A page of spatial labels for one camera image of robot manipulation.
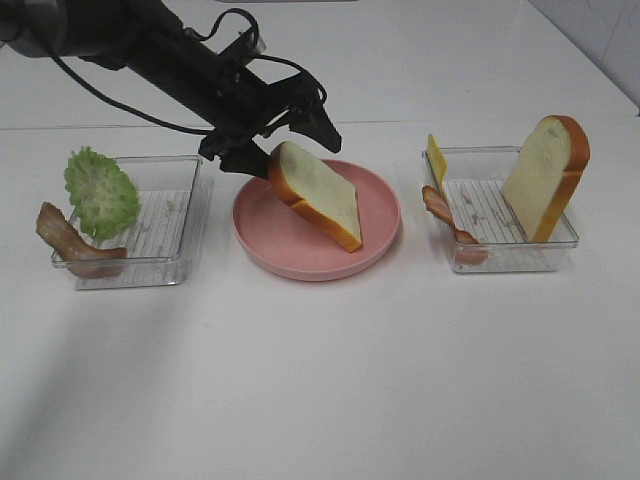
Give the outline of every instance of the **clear plastic container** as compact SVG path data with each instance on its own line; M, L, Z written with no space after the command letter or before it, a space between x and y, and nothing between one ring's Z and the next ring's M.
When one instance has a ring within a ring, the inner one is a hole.
M438 220L446 238L447 256L458 273L548 272L578 246L578 235L563 215L551 238L544 243L526 240L524 231L501 189L514 167L519 147L442 148L448 164L443 182L456 226L470 232L477 245L459 243L451 228ZM435 175L426 152L430 184Z
M202 181L199 156L115 159L138 188L141 210L134 225L105 241L80 232L74 211L70 223L97 248L127 248L127 258L64 261L51 255L55 268L106 267L103 278L75 280L76 290L178 285L192 270L200 251L209 210L211 183Z

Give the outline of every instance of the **food tray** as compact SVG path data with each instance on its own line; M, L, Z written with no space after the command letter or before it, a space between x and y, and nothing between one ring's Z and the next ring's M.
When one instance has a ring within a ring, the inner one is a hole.
M354 163L324 161L357 189L362 247L347 252L282 202L269 182L252 178L234 201L233 226L242 247L262 268L293 280L337 280L369 268L393 244L402 220L391 186Z
M479 242L477 245L459 243L451 229L438 221L447 238L447 256L455 272L555 271L568 252L578 246L578 235L564 215L549 241L532 243L526 240L518 219L501 193L502 185L518 159L519 147L441 150L448 164L442 193L447 197L456 226L470 232ZM422 155L431 185L439 188L427 152ZM485 256L479 263L466 260Z
M69 221L90 245L97 248L124 246L127 258L63 261L53 252L52 266L65 269L110 267L105 271L116 273L96 279L74 275L76 290L182 283L199 252L209 207L211 185L201 179L202 158L128 157L115 160L138 188L141 210L136 223L122 234L100 242L80 232L75 210Z

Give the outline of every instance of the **white wall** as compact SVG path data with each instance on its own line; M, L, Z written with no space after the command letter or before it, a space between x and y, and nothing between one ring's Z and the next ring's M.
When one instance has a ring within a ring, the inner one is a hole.
M640 107L640 0L529 0Z

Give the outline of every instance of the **white bread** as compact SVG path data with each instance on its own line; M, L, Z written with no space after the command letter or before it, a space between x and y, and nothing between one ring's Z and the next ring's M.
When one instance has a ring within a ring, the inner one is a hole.
M525 140L502 194L530 242L549 240L589 156L587 136L571 117L545 117Z
M293 142L271 153L269 181L280 200L345 250L362 246L356 187Z

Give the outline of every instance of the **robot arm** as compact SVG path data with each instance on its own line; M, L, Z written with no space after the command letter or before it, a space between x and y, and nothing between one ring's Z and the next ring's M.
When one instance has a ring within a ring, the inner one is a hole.
M0 0L0 40L29 57L80 57L104 68L127 67L215 128L199 153L220 168L267 178L268 155L253 141L276 128L317 141L331 152L341 137L324 110L321 85L293 62L261 55L251 22L224 51L205 47L161 0ZM299 73L267 84L246 68L255 58L285 63Z

